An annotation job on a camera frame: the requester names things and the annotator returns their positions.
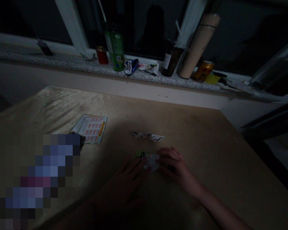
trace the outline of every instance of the snack wrapper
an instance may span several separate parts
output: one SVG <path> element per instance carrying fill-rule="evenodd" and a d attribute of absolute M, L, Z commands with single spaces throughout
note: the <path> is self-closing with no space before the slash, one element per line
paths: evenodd
<path fill-rule="evenodd" d="M 142 66 L 139 68 L 139 70 L 159 76 L 159 71 L 158 71 L 159 70 L 159 63 L 158 64 L 150 64 L 147 66 Z"/>
<path fill-rule="evenodd" d="M 151 167 L 151 171 L 156 171 L 160 164 L 156 162 L 156 160 L 159 159 L 159 155 L 153 154 L 150 152 L 144 152 L 144 151 L 137 151 L 137 157 L 138 158 L 147 158 L 147 161 L 144 164 L 144 169 L 147 169 L 148 167 Z"/>
<path fill-rule="evenodd" d="M 145 132 L 145 133 L 132 132 L 132 134 L 134 135 L 135 138 L 148 138 L 149 140 L 155 143 L 165 138 L 165 136 L 151 134 L 151 132 Z"/>
<path fill-rule="evenodd" d="M 139 60 L 138 59 L 126 60 L 125 66 L 127 68 L 127 70 L 125 71 L 125 74 L 126 75 L 131 75 L 139 67 Z"/>

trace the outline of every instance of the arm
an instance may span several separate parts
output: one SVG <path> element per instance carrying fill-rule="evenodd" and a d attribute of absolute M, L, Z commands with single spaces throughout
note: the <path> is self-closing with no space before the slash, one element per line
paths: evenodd
<path fill-rule="evenodd" d="M 184 162 L 179 151 L 172 148 L 162 148 L 160 155 L 167 155 L 169 158 L 161 158 L 159 171 L 170 177 L 178 186 L 188 194 L 198 199 L 202 205 L 211 213 L 216 222 L 224 230 L 250 230 L 251 228 L 238 217 L 231 209 L 222 203 L 207 187 L 202 185 L 190 171 Z M 174 167 L 169 170 L 165 165 Z"/>
<path fill-rule="evenodd" d="M 132 199 L 132 195 L 147 179 L 150 168 L 140 173 L 146 158 L 137 158 L 127 167 L 130 158 L 131 155 L 97 194 L 59 220 L 51 229 L 92 229 L 103 221 L 119 220 L 118 214 L 141 205 L 142 201 L 139 198 Z"/>

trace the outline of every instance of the green bottle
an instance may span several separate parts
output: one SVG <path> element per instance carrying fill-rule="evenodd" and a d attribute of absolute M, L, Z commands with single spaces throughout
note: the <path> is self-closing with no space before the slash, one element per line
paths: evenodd
<path fill-rule="evenodd" d="M 115 71 L 124 70 L 124 37 L 119 26 L 112 23 L 111 28 L 107 25 L 105 37 L 110 55 L 110 60 Z"/>

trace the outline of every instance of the person's left hand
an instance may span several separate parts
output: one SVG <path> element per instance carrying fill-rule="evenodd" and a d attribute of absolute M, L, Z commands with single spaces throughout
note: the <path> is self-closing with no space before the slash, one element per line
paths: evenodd
<path fill-rule="evenodd" d="M 105 216 L 112 211 L 130 209 L 142 203 L 140 199 L 130 201 L 130 197 L 136 188 L 147 179 L 151 169 L 148 168 L 138 175 L 147 159 L 137 158 L 129 167 L 126 167 L 130 158 L 131 155 L 126 158 L 121 168 L 91 199 L 100 215 Z"/>

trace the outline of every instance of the red candle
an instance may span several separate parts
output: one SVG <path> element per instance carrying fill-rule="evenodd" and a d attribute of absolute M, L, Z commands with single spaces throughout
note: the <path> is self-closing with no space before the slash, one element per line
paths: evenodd
<path fill-rule="evenodd" d="M 108 64 L 108 57 L 105 48 L 103 48 L 102 46 L 97 46 L 96 52 L 99 63 Z"/>

